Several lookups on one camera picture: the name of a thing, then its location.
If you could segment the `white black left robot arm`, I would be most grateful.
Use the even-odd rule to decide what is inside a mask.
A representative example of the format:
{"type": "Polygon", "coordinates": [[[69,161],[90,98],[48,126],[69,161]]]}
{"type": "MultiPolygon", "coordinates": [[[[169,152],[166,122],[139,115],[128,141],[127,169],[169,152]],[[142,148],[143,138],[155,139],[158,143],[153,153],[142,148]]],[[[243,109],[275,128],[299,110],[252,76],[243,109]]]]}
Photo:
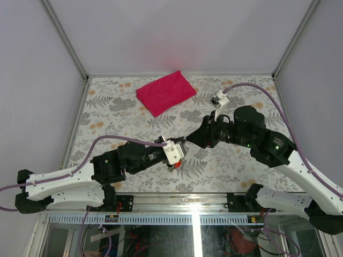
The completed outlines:
{"type": "Polygon", "coordinates": [[[18,171],[21,192],[15,207],[22,214],[45,210],[117,211],[119,200],[114,183],[163,163],[173,171],[184,159],[186,140],[160,136],[149,145],[128,141],[115,150],[87,159],[78,167],[44,174],[18,171]]]}

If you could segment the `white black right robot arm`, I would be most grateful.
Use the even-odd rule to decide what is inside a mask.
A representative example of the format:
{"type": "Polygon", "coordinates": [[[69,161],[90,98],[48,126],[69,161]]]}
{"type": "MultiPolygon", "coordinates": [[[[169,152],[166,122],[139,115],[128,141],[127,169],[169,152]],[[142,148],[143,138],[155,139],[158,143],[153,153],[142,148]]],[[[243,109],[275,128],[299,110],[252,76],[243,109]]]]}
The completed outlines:
{"type": "Polygon", "coordinates": [[[248,210],[282,210],[308,220],[324,233],[342,233],[342,191],[321,172],[309,171],[296,145],[266,128],[263,114],[246,105],[234,111],[233,121],[226,122],[226,115],[214,115],[206,115],[186,140],[202,149],[214,148],[219,142],[247,147],[257,162],[286,175],[305,191],[297,195],[253,183],[244,195],[248,210]]]}

